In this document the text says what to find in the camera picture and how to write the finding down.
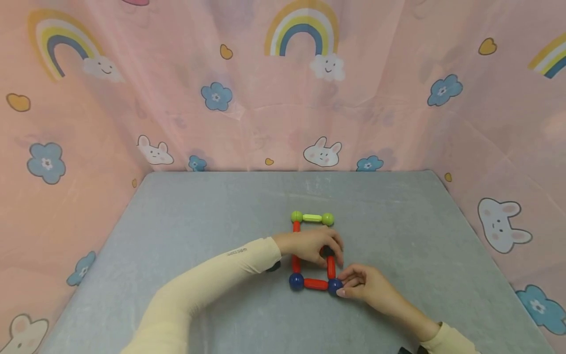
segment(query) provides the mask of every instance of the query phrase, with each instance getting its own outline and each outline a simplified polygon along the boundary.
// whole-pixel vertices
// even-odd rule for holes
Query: green magnetic ball
[[[334,215],[325,212],[322,214],[322,223],[326,226],[332,226],[332,224],[334,224]]]
[[[295,222],[298,221],[300,223],[303,222],[303,213],[301,213],[300,211],[293,211],[293,213],[291,214],[291,221]]]

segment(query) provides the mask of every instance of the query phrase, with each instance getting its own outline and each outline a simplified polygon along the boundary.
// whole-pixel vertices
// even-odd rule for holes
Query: red magnetic stick
[[[293,232],[300,232],[300,231],[301,231],[301,223],[295,221],[293,223]],[[291,257],[291,266],[293,267],[293,273],[301,272],[301,259],[294,254]]]
[[[326,273],[328,280],[336,278],[336,262],[333,255],[329,255],[326,258]]]
[[[314,290],[328,290],[328,282],[319,279],[305,279],[305,288]]]

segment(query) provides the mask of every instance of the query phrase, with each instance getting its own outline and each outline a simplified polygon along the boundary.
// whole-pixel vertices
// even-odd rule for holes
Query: rainbow print
[[[306,32],[315,40],[315,55],[338,51],[338,20],[321,0],[295,0],[273,19],[265,38],[265,55],[285,56],[291,37]]]
[[[90,31],[64,12],[51,9],[32,11],[28,17],[28,32],[41,64],[54,81],[65,76],[55,56],[57,45],[72,47],[82,59],[104,55]]]
[[[528,68],[552,79],[566,66],[566,32],[545,46],[529,63]]]

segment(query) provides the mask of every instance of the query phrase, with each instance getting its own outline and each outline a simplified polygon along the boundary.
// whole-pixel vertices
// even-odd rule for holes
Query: magnetic ball
[[[331,279],[328,281],[328,292],[331,295],[336,295],[336,291],[343,287],[342,282],[338,279]]]
[[[335,254],[334,254],[334,251],[330,247],[324,245],[324,247],[322,247],[322,249],[320,250],[320,255],[323,258],[326,258],[330,255],[335,255]]]
[[[293,213],[291,214],[291,221],[295,222],[298,221],[300,223],[303,222],[303,213],[301,213],[300,211],[293,211]]]
[[[289,277],[289,285],[293,290],[302,290],[305,287],[305,279],[300,273],[293,273]]]
[[[326,226],[332,226],[332,224],[334,224],[334,215],[325,212],[322,214],[322,223]]]

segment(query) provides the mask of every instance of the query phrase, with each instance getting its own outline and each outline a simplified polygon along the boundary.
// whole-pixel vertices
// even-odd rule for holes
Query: magnetic building toy
[[[293,222],[293,232],[301,231],[301,222],[309,221],[312,223],[323,223],[326,226],[334,224],[334,216],[329,212],[321,215],[303,214],[300,211],[294,211],[291,214]],[[293,274],[289,277],[289,285],[293,290],[302,290],[303,288],[328,291],[332,295],[336,295],[336,291],[342,287],[342,282],[336,279],[336,260],[334,251],[324,246],[320,249],[320,255],[326,258],[326,271],[328,281],[319,279],[305,279],[301,274],[301,259],[296,255],[291,256],[291,266]]]

